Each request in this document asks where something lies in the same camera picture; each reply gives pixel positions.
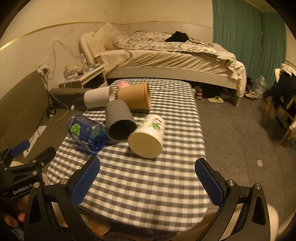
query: gray cup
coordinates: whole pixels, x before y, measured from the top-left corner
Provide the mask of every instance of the gray cup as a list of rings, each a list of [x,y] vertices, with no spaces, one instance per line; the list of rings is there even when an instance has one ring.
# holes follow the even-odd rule
[[[137,128],[131,111],[123,100],[110,101],[105,110],[108,136],[115,142],[126,142]]]

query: curtain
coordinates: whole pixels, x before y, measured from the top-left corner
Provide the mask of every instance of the curtain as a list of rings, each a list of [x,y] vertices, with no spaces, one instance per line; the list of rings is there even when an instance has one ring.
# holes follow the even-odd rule
[[[271,87],[274,82],[274,69],[284,63],[286,57],[286,29],[280,15],[276,12],[262,13],[262,53],[257,77],[262,75]]]
[[[255,79],[260,59],[260,11],[243,0],[213,0],[214,42],[235,54]]]

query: checkered tablecloth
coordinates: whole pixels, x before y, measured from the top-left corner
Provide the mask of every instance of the checkered tablecloth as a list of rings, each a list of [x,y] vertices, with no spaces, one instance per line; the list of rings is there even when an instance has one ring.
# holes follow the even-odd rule
[[[117,92],[115,81],[111,86]],[[97,157],[101,169],[83,208],[118,222],[164,231],[184,231],[203,218],[209,198],[194,164],[205,157],[199,115],[190,84],[179,80],[124,79],[131,85],[149,83],[150,114],[165,120],[163,152],[154,160],[134,154],[127,142],[106,145]],[[148,111],[132,111],[139,125]],[[84,115],[105,124],[105,110]],[[69,178],[90,156],[66,137],[48,168],[51,184]]]

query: blue plastic bottle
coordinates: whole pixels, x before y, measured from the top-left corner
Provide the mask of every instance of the blue plastic bottle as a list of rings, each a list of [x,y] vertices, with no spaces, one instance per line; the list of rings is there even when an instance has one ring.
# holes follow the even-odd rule
[[[106,127],[83,115],[73,115],[67,126],[69,136],[89,152],[98,153],[108,140]]]

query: human hand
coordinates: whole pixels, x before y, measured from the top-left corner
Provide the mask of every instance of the human hand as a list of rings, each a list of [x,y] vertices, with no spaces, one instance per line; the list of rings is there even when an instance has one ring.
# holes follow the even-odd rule
[[[27,207],[28,199],[29,199],[29,195],[27,195],[25,197],[22,197],[17,201],[17,204],[16,204],[17,209],[19,211],[21,211],[17,216],[17,218],[18,218],[18,220],[20,222],[25,221],[25,210],[26,210],[26,207]],[[2,216],[3,216],[3,219],[5,220],[5,222],[7,223],[8,226],[11,226],[11,227],[17,227],[18,226],[17,221],[11,215],[3,213]]]

